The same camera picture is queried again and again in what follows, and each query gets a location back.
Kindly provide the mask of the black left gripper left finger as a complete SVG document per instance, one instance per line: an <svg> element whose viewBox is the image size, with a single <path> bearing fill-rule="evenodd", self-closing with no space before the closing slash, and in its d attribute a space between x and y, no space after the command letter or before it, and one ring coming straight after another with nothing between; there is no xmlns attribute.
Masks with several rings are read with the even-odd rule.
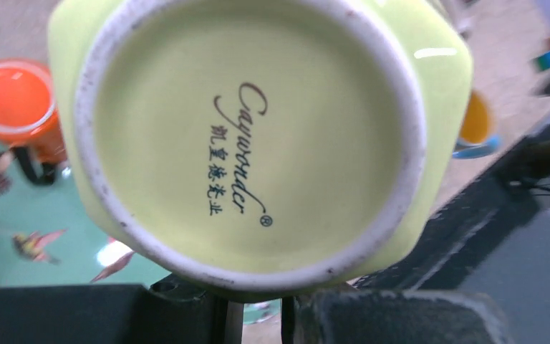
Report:
<svg viewBox="0 0 550 344"><path fill-rule="evenodd" d="M227 303L175 275L0 287L0 343L226 343Z"/></svg>

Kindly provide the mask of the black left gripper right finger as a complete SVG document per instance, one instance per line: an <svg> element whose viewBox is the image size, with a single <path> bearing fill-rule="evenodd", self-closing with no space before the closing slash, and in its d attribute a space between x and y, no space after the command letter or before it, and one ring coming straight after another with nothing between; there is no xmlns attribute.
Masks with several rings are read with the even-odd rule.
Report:
<svg viewBox="0 0 550 344"><path fill-rule="evenodd" d="M282 300L283 343L514 343L484 294L324 288Z"/></svg>

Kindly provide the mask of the lime green mug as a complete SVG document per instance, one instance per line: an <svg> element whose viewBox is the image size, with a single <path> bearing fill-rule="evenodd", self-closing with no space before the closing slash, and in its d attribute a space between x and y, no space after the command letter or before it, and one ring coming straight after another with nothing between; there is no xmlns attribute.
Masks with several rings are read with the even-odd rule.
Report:
<svg viewBox="0 0 550 344"><path fill-rule="evenodd" d="M91 220L248 302L406 258L473 83L428 1L61 1L47 36Z"/></svg>

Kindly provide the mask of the blue butterfly mug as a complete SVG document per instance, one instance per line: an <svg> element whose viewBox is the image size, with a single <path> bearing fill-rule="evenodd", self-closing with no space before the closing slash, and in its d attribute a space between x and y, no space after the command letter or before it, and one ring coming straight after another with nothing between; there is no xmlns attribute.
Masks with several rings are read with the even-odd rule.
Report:
<svg viewBox="0 0 550 344"><path fill-rule="evenodd" d="M482 94L473 89L452 157L482 158L494 154L500 145L497 117Z"/></svg>

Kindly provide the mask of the orange mug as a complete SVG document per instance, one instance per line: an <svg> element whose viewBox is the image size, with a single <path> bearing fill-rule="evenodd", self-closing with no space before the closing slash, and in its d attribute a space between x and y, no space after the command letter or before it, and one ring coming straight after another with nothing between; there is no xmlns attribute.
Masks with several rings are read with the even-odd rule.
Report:
<svg viewBox="0 0 550 344"><path fill-rule="evenodd" d="M50 186L67 161L48 67L30 59L0 59L0 142L36 186Z"/></svg>

